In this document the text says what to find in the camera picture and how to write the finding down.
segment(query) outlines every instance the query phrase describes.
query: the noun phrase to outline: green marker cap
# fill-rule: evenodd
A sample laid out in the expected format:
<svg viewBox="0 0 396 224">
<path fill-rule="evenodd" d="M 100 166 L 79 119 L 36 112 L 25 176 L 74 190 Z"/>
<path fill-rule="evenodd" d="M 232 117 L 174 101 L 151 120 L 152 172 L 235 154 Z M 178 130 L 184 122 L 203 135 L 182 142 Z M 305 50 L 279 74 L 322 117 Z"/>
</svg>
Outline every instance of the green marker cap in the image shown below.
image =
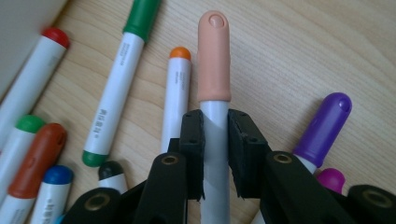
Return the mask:
<svg viewBox="0 0 396 224">
<path fill-rule="evenodd" d="M 140 36 L 145 42 L 154 24 L 161 0 L 134 0 L 123 32 Z"/>
<path fill-rule="evenodd" d="M 37 133 L 46 122 L 35 115 L 25 115 L 18 120 L 15 128 L 25 131 L 27 133 Z"/>
<path fill-rule="evenodd" d="M 89 151 L 84 150 L 82 153 L 82 161 L 84 164 L 90 167 L 98 167 L 102 165 L 107 159 L 107 155 L 100 155 L 91 153 Z"/>
</svg>

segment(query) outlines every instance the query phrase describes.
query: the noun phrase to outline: wood grain surface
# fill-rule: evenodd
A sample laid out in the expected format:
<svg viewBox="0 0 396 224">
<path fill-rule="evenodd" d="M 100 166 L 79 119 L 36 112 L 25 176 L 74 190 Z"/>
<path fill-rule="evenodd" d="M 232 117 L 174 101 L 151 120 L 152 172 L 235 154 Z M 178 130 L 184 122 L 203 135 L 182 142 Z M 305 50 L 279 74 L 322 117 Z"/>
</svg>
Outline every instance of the wood grain surface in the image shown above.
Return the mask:
<svg viewBox="0 0 396 224">
<path fill-rule="evenodd" d="M 98 187 L 97 168 L 81 161 L 85 139 L 122 37 L 132 0 L 70 0 L 55 26 L 70 49 L 33 114 L 61 123 L 68 141 L 59 163 L 75 172 L 67 208 Z M 208 10 L 230 23 L 230 108 L 248 113 L 273 150 L 291 151 L 321 100 L 346 93 L 353 109 L 322 168 L 346 176 L 344 193 L 370 184 L 396 193 L 396 2 L 391 0 L 219 0 L 162 2 L 134 75 L 110 160 L 130 188 L 145 180 L 159 154 L 168 55 L 192 54 L 189 110 L 199 108 L 197 27 Z M 232 223 L 250 223 L 258 200 L 236 198 Z M 189 223 L 199 223 L 190 202 Z"/>
</svg>

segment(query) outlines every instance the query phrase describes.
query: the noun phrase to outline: purple marker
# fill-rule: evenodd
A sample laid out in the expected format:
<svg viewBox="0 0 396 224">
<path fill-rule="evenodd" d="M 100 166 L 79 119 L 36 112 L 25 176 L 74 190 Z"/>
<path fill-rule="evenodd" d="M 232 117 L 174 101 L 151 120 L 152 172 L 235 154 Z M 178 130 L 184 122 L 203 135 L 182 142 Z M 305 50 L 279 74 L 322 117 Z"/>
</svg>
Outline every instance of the purple marker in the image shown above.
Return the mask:
<svg viewBox="0 0 396 224">
<path fill-rule="evenodd" d="M 342 194 L 346 178 L 343 173 L 334 168 L 324 169 L 317 175 L 318 182 L 325 188 Z"/>
<path fill-rule="evenodd" d="M 352 109 L 349 97 L 335 92 L 324 98 L 293 154 L 313 174 L 324 161 Z"/>
</svg>

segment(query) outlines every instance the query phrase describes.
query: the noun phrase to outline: green marker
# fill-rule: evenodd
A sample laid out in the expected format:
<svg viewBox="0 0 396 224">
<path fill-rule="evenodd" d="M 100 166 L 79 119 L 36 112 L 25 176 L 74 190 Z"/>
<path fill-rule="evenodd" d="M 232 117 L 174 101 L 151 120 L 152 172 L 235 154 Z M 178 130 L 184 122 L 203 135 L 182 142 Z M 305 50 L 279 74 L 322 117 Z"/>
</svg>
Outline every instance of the green marker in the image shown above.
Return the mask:
<svg viewBox="0 0 396 224">
<path fill-rule="evenodd" d="M 8 185 L 11 184 L 18 172 L 35 139 L 35 134 L 45 124 L 44 120 L 37 116 L 25 115 L 11 130 L 0 156 L 0 203 L 6 197 Z"/>
<path fill-rule="evenodd" d="M 96 110 L 82 154 L 91 167 L 106 161 L 143 46 L 149 39 L 160 0 L 135 0 L 123 29 L 119 50 Z"/>
</svg>

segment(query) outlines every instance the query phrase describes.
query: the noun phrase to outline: orange marker cap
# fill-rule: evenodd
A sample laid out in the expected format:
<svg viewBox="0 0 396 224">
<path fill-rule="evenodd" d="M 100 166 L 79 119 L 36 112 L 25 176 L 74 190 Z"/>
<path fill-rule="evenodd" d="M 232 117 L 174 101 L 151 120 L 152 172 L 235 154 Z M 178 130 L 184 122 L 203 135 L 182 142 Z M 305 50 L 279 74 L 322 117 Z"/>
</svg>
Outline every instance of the orange marker cap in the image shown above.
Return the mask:
<svg viewBox="0 0 396 224">
<path fill-rule="evenodd" d="M 176 47 L 174 49 L 172 49 L 169 58 L 184 58 L 187 60 L 191 60 L 191 54 L 190 52 L 183 47 Z"/>
<path fill-rule="evenodd" d="M 208 11 L 199 20 L 198 101 L 231 101 L 230 29 L 218 11 Z"/>
<path fill-rule="evenodd" d="M 66 141 L 66 130 L 58 123 L 43 126 L 35 135 L 8 194 L 21 199 L 37 196 L 46 171 L 56 162 Z"/>
</svg>

